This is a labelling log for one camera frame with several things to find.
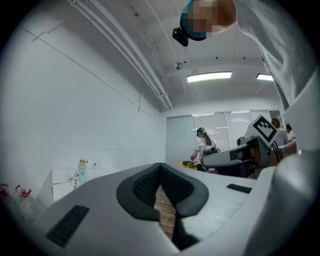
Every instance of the wooden floor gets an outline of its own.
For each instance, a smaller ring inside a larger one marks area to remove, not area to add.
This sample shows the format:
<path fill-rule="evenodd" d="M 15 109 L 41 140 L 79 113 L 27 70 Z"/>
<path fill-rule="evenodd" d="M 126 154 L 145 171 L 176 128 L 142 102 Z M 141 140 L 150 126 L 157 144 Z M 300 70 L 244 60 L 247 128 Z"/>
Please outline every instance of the wooden floor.
<path fill-rule="evenodd" d="M 155 196 L 156 196 L 156 202 L 155 202 L 154 208 L 158 208 L 159 210 L 167 213 L 165 214 L 159 211 L 158 209 L 156 209 L 160 213 L 160 227 L 163 230 L 163 232 L 171 240 L 174 233 L 174 228 L 175 228 L 176 218 L 173 216 L 176 216 L 176 210 L 170 203 L 169 199 L 167 198 L 161 186 L 159 187 Z"/>

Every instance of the brown hair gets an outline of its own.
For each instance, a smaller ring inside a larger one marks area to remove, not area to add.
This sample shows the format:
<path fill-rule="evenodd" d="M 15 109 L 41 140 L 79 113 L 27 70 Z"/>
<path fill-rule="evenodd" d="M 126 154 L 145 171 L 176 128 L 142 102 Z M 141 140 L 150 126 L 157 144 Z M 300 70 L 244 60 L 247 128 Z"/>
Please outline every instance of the brown hair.
<path fill-rule="evenodd" d="M 275 127 L 275 128 L 280 128 L 280 121 L 278 118 L 272 118 L 271 119 L 271 124 Z"/>
<path fill-rule="evenodd" d="M 203 133 L 203 137 L 204 137 L 204 140 L 205 140 L 205 144 L 207 146 L 211 146 L 212 145 L 211 139 L 210 139 L 210 137 L 208 136 L 208 134 L 206 132 Z"/>

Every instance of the woman with ponytail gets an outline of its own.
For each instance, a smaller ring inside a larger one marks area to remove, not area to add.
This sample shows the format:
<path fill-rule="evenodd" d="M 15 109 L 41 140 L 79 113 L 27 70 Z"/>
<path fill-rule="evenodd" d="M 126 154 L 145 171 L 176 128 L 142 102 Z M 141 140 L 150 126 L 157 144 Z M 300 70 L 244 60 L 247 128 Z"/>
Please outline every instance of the woman with ponytail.
<path fill-rule="evenodd" d="M 200 127 L 198 130 L 196 130 L 196 136 L 198 137 L 198 139 L 196 140 L 197 146 L 190 158 L 192 161 L 197 158 L 199 152 L 201 161 L 204 156 L 204 152 L 212 152 L 213 154 L 219 151 L 215 140 L 208 135 L 205 128 Z"/>

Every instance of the bracelet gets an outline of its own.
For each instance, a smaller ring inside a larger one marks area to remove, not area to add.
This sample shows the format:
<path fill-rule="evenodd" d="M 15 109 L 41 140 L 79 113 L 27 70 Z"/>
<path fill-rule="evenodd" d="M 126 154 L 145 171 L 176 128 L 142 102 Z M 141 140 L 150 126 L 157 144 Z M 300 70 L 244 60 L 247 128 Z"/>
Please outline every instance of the bracelet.
<path fill-rule="evenodd" d="M 285 146 L 279 146 L 278 149 L 280 149 L 280 152 L 282 154 L 282 158 L 285 158 L 287 155 L 289 155 Z"/>

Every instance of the ceiling light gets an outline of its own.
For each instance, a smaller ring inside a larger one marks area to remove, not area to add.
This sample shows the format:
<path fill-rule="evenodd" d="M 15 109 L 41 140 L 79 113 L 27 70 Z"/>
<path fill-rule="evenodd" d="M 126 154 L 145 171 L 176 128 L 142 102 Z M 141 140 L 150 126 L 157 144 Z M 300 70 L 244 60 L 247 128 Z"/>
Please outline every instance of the ceiling light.
<path fill-rule="evenodd" d="M 232 111 L 231 114 L 242 114 L 242 113 L 249 113 L 250 110 L 244 109 L 239 111 Z"/>
<path fill-rule="evenodd" d="M 212 80 L 212 79 L 223 79 L 223 78 L 230 78 L 231 72 L 213 72 L 213 73 L 204 73 L 204 74 L 195 74 L 195 75 L 188 75 L 188 83 L 197 82 L 197 81 L 204 81 L 204 80 Z"/>
<path fill-rule="evenodd" d="M 274 80 L 272 78 L 272 76 L 268 75 L 268 74 L 258 74 L 256 79 L 258 79 L 258 80 L 268 80 L 268 81 L 273 81 Z"/>
<path fill-rule="evenodd" d="M 214 115 L 215 113 L 212 112 L 212 113 L 200 113 L 200 114 L 192 114 L 193 117 L 205 117 L 205 116 L 212 116 Z"/>

